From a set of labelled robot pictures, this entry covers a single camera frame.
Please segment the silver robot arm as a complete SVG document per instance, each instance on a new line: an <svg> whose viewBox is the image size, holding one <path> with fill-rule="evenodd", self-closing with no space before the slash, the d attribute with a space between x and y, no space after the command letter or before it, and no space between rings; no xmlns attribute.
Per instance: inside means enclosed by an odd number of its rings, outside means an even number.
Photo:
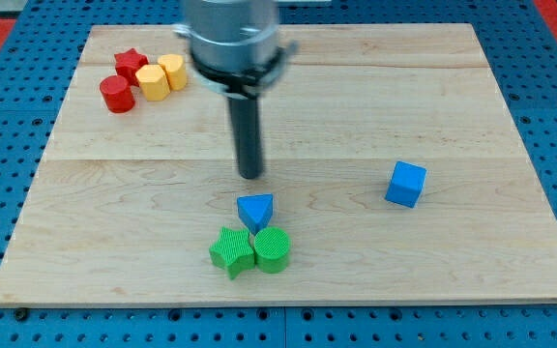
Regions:
<svg viewBox="0 0 557 348"><path fill-rule="evenodd" d="M273 0L183 0L174 32L189 42L193 68L206 87L226 97L238 172L264 171L259 99L278 82L296 53L279 42Z"/></svg>

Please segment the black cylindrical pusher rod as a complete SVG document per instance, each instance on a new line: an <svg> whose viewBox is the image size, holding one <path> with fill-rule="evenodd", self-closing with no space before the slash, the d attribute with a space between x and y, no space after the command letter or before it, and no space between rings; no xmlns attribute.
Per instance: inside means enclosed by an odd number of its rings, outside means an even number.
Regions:
<svg viewBox="0 0 557 348"><path fill-rule="evenodd" d="M264 169L259 104L257 99L228 99L238 172L253 180Z"/></svg>

